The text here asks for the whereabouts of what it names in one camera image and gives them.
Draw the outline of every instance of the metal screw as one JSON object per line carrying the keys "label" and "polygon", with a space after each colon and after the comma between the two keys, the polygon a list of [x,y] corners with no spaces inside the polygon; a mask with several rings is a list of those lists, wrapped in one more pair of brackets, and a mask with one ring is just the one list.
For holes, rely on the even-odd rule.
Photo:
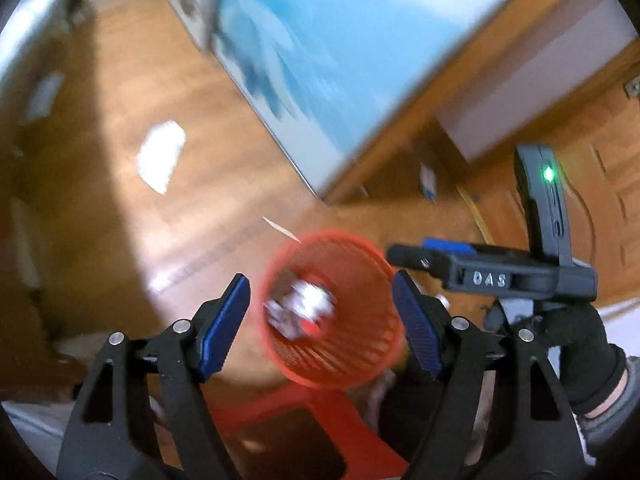
{"label": "metal screw", "polygon": [[188,319],[179,319],[174,323],[174,332],[182,334],[191,328],[191,322]]}
{"label": "metal screw", "polygon": [[469,322],[464,317],[455,317],[451,320],[451,326],[456,330],[466,330],[469,328]]}
{"label": "metal screw", "polygon": [[114,332],[109,336],[109,343],[116,346],[124,341],[124,334],[122,332]]}
{"label": "metal screw", "polygon": [[518,337],[525,343],[531,343],[533,341],[533,332],[528,328],[521,328],[518,332]]}

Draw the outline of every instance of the black handheld device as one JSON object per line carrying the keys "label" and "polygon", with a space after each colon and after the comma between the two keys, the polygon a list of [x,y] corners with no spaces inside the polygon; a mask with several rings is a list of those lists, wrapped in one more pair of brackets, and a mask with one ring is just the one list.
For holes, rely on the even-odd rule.
{"label": "black handheld device", "polygon": [[514,172],[529,251],[426,238],[422,247],[389,247],[388,261],[426,270],[448,290],[531,299],[536,312],[595,300],[596,270],[572,258],[562,173],[553,150],[518,146]]}

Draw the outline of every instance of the wooden floor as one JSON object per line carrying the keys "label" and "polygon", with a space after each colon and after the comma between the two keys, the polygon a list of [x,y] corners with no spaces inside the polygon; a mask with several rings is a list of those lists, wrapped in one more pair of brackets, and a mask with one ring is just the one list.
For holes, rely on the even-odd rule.
{"label": "wooden floor", "polygon": [[[409,155],[367,185],[369,199],[323,205],[218,62],[192,45],[166,0],[134,0],[65,41],[65,83],[50,117],[22,138],[17,173],[43,315],[55,337],[149,335],[191,317],[236,272],[256,288],[288,240],[263,217],[296,234],[344,229],[380,248],[425,235],[481,240],[443,175],[436,203],[421,195]],[[149,128],[168,120],[187,140],[160,195],[138,176],[136,154]],[[456,312],[478,318],[478,300],[449,296]],[[215,395],[237,399],[238,391],[278,381],[248,317]]]}

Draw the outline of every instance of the gray sleeve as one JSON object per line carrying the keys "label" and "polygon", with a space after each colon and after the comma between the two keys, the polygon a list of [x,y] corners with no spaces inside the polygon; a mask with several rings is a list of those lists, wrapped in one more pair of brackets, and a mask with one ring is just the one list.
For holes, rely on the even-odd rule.
{"label": "gray sleeve", "polygon": [[587,450],[598,456],[607,442],[622,428],[640,402],[640,358],[627,357],[628,380],[620,398],[609,409],[594,418],[578,417]]}

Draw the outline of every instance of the red plastic basket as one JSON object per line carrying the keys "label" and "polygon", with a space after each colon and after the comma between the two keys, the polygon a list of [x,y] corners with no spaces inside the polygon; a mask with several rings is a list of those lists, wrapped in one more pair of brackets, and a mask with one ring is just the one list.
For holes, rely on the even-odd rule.
{"label": "red plastic basket", "polygon": [[[368,240],[336,231],[292,242],[276,256],[262,283],[257,308],[264,344],[282,373],[311,388],[351,388],[366,383],[398,358],[404,327],[391,293],[393,269]],[[264,307],[293,272],[322,285],[335,298],[334,315],[317,334],[286,339],[268,322]]]}

